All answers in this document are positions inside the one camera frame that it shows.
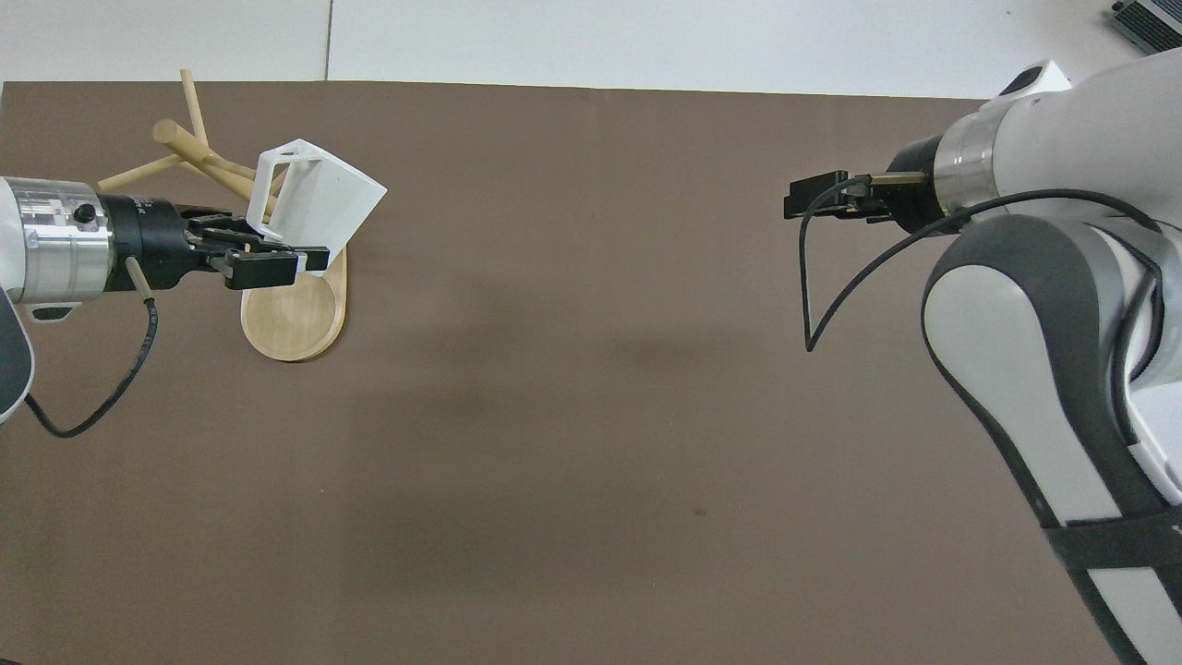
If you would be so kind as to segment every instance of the black strap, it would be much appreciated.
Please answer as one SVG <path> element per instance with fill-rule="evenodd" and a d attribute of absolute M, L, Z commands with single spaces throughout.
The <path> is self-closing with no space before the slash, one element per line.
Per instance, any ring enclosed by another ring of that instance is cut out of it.
<path fill-rule="evenodd" d="M 1182 506 L 1142 517 L 1043 529 L 1069 571 L 1182 565 Z"/>

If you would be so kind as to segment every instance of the brown mat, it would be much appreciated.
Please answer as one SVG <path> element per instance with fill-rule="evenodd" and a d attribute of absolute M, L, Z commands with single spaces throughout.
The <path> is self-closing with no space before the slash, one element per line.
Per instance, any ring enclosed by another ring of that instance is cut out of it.
<path fill-rule="evenodd" d="M 26 665 L 1115 663 L 888 263 L 801 348 L 786 183 L 878 169 L 972 102 L 199 84 L 251 163 L 303 137 L 390 188 L 349 320 L 254 353 L 216 275 L 96 430 L 0 431 L 0 657 Z M 5 86 L 0 172 L 161 156 L 176 84 Z M 136 190 L 240 206 L 173 171 Z M 818 223 L 818 300 L 901 233 Z M 84 417 L 130 294 L 32 331 Z"/>

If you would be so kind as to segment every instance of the black cable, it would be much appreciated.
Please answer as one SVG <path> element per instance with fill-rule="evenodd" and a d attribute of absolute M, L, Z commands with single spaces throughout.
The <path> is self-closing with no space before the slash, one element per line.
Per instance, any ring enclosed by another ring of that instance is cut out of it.
<path fill-rule="evenodd" d="M 123 397 L 123 393 L 128 390 L 128 386 L 130 386 L 131 382 L 136 378 L 136 374 L 139 373 L 139 369 L 143 367 L 144 361 L 148 359 L 148 352 L 151 351 L 151 344 L 156 339 L 156 324 L 158 322 L 160 318 L 156 313 L 156 299 L 145 298 L 144 306 L 148 307 L 148 332 L 145 332 L 144 334 L 144 341 L 143 345 L 139 346 L 139 353 L 136 354 L 135 363 L 131 364 L 131 370 L 129 370 L 126 376 L 123 377 L 123 380 L 119 382 L 119 385 L 115 387 L 115 392 L 111 393 L 111 397 L 106 398 L 106 402 L 104 402 L 95 411 L 95 413 L 90 415 L 90 417 L 86 420 L 83 420 L 79 425 L 70 430 L 65 431 L 58 430 L 53 425 L 53 423 L 50 422 L 50 418 L 45 415 L 45 410 L 41 409 L 41 405 L 37 404 L 37 400 L 33 399 L 33 396 L 32 395 L 25 396 L 25 404 L 28 405 L 28 409 L 32 410 L 33 416 L 37 417 L 38 423 L 41 424 L 41 428 L 45 428 L 46 432 L 53 435 L 59 439 L 70 439 L 72 437 L 77 437 L 78 435 L 82 435 L 86 430 L 90 430 L 92 425 L 95 425 L 96 423 L 98 423 L 100 418 L 106 416 L 106 412 L 111 411 L 111 408 L 115 406 L 115 403 L 119 402 L 119 398 Z"/>
<path fill-rule="evenodd" d="M 1171 228 L 1177 228 L 1169 222 L 1162 221 L 1161 223 Z M 1103 233 L 1105 236 L 1111 237 L 1112 241 L 1124 247 L 1124 250 L 1129 252 L 1129 255 L 1131 255 L 1142 265 L 1142 267 L 1145 268 L 1145 274 L 1151 275 L 1155 280 L 1156 287 L 1148 295 L 1150 298 L 1150 305 L 1154 307 L 1152 317 L 1150 318 L 1149 343 L 1145 345 L 1145 351 L 1142 352 L 1141 359 L 1137 360 L 1137 365 L 1134 366 L 1132 371 L 1128 373 L 1129 380 L 1135 382 L 1138 377 L 1141 377 L 1145 369 L 1149 367 L 1149 364 L 1154 360 L 1154 356 L 1157 353 L 1157 348 L 1162 343 L 1162 335 L 1164 334 L 1163 326 L 1165 321 L 1165 300 L 1162 295 L 1162 283 L 1165 281 L 1165 278 L 1162 275 L 1162 267 L 1128 240 L 1108 228 L 1093 224 L 1089 226 L 1091 226 L 1097 233 Z M 1134 302 L 1136 302 L 1136 306 L 1138 307 L 1143 305 L 1139 300 L 1130 300 L 1129 305 L 1125 307 L 1125 313 L 1128 313 L 1129 307 L 1134 306 Z M 1112 364 L 1112 367 L 1113 372 L 1116 372 L 1115 363 Z"/>
<path fill-rule="evenodd" d="M 1158 278 L 1154 275 L 1152 272 L 1145 270 L 1141 275 L 1141 281 L 1137 283 L 1137 289 L 1134 291 L 1132 298 L 1129 299 L 1129 304 L 1124 307 L 1124 314 L 1121 315 L 1121 325 L 1117 327 L 1116 343 L 1112 346 L 1112 372 L 1109 376 L 1111 382 L 1112 391 L 1112 405 L 1113 412 L 1116 413 L 1116 423 L 1121 429 L 1121 435 L 1124 437 L 1126 446 L 1132 446 L 1141 443 L 1141 437 L 1137 436 L 1137 431 L 1132 428 L 1132 418 L 1129 416 L 1129 391 L 1125 378 L 1128 377 L 1129 365 L 1129 346 L 1132 344 L 1132 331 L 1137 327 L 1137 315 L 1141 313 L 1141 307 L 1144 306 L 1145 300 L 1152 295 L 1155 286 L 1158 282 Z"/>
<path fill-rule="evenodd" d="M 801 300 L 801 308 L 804 309 L 805 351 L 807 352 L 812 352 L 817 347 L 817 343 L 820 341 L 820 337 L 825 331 L 825 326 L 829 325 L 830 319 L 833 318 L 834 313 L 837 313 L 838 307 L 842 306 L 845 299 L 850 296 L 850 293 L 852 293 L 853 289 L 857 288 L 859 283 L 865 281 L 865 279 L 870 276 L 870 274 L 873 270 L 878 269 L 879 266 L 890 260 L 895 254 L 898 254 L 900 252 L 910 247 L 921 239 L 927 237 L 933 233 L 944 230 L 946 228 L 959 226 L 968 221 L 968 219 L 972 217 L 973 215 L 982 213 L 985 210 L 999 208 L 1001 206 L 1008 206 L 1009 203 L 1019 203 L 1022 201 L 1033 201 L 1039 198 L 1074 198 L 1079 201 L 1090 201 L 1093 203 L 1099 203 L 1102 206 L 1108 206 L 1119 213 L 1123 213 L 1125 216 L 1132 219 L 1135 222 L 1137 222 L 1141 226 L 1144 226 L 1145 228 L 1161 232 L 1161 226 L 1158 226 L 1152 217 L 1150 217 L 1148 214 L 1141 210 L 1141 208 L 1137 208 L 1136 206 L 1122 201 L 1121 198 L 1117 198 L 1115 196 L 1109 196 L 1108 194 L 1100 194 L 1098 191 L 1087 191 L 1085 189 L 1034 189 L 1032 191 L 1022 191 L 1019 194 L 1008 194 L 1006 196 L 998 196 L 996 198 L 992 198 L 989 201 L 985 201 L 983 203 L 978 203 L 975 206 L 969 206 L 967 208 L 961 208 L 948 216 L 937 219 L 936 221 L 933 221 L 931 223 L 924 226 L 923 228 L 920 228 L 915 233 L 891 245 L 883 253 L 878 254 L 873 260 L 868 262 L 865 267 L 858 270 L 858 273 L 855 274 L 849 282 L 846 282 L 846 285 L 842 288 L 842 291 L 837 294 L 837 296 L 833 298 L 833 301 L 829 305 L 829 308 L 825 309 L 825 314 L 821 315 L 814 330 L 812 326 L 812 309 L 810 307 L 810 298 L 808 298 L 808 266 L 807 266 L 807 255 L 805 252 L 805 236 L 808 229 L 808 221 L 817 213 L 817 209 L 820 207 L 820 203 L 829 196 L 832 196 L 838 191 L 843 191 L 852 187 L 853 184 L 870 183 L 871 181 L 872 177 L 870 175 L 859 175 L 838 182 L 837 184 L 830 187 L 820 195 L 818 195 L 816 198 L 813 198 L 812 203 L 808 204 L 808 208 L 805 209 L 804 217 L 800 220 L 800 235 L 798 242 L 798 250 L 800 255 L 800 300 Z"/>

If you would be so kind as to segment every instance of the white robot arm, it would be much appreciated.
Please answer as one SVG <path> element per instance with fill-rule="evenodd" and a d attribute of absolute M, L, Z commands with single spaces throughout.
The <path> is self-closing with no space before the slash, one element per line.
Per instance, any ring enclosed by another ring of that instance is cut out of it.
<path fill-rule="evenodd" d="M 1182 382 L 1178 109 L 1182 50 L 1074 89 L 1043 63 L 885 174 L 794 182 L 785 201 L 894 219 L 914 232 L 898 248 L 960 233 L 924 340 L 1129 664 L 1182 663 L 1182 432 L 1132 399 Z"/>

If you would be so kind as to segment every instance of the black screw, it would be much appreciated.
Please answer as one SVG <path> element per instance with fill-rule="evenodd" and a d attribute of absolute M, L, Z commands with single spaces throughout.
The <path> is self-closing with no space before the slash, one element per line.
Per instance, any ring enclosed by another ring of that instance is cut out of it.
<path fill-rule="evenodd" d="M 74 208 L 74 221 L 78 223 L 90 223 L 95 221 L 98 214 L 95 211 L 95 206 L 90 203 L 83 203 Z"/>

